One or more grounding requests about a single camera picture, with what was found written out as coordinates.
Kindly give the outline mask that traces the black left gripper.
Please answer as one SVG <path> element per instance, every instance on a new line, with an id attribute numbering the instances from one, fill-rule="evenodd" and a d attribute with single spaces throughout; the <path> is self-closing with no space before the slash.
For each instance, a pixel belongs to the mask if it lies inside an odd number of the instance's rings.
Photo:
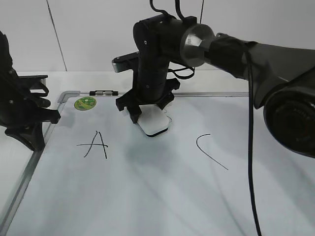
<path id="1" fill-rule="evenodd" d="M 18 76 L 15 70 L 0 73 L 0 125 L 5 134 L 32 151 L 43 150 L 42 124 L 58 123 L 58 110 L 49 109 L 47 75 Z"/>

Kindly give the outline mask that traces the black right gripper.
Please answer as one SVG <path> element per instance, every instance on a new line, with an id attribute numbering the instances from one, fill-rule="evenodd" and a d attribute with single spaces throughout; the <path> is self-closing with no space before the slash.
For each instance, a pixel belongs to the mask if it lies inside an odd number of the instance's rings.
<path id="1" fill-rule="evenodd" d="M 142 111 L 141 105 L 157 105 L 163 110 L 174 100 L 173 90 L 179 89 L 177 79 L 166 79 L 164 82 L 153 85 L 149 83 L 138 84 L 124 95 L 116 99 L 116 106 L 119 111 L 127 108 L 133 124 L 138 122 Z"/>

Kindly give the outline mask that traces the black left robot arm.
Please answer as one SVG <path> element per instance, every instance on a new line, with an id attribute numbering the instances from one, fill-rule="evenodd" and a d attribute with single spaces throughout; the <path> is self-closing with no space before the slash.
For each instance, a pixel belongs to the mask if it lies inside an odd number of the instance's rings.
<path id="1" fill-rule="evenodd" d="M 57 124 L 58 110 L 49 109 L 46 97 L 49 89 L 44 84 L 47 75 L 19 76 L 13 68 L 9 43 L 0 34 L 0 125 L 5 134 L 32 151 L 45 147 L 42 124 Z"/>

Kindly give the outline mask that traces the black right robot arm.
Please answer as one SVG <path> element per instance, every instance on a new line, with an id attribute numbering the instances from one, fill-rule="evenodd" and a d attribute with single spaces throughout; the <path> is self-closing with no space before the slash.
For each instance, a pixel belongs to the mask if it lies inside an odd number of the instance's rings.
<path id="1" fill-rule="evenodd" d="M 133 27 L 137 52 L 113 59 L 117 73 L 132 70 L 132 88 L 116 100 L 133 122 L 140 106 L 164 108 L 181 76 L 168 79 L 170 63 L 193 69 L 210 64 L 249 83 L 250 107 L 262 108 L 271 135 L 288 150 L 315 155 L 315 52 L 214 34 L 195 17 L 163 14 Z"/>

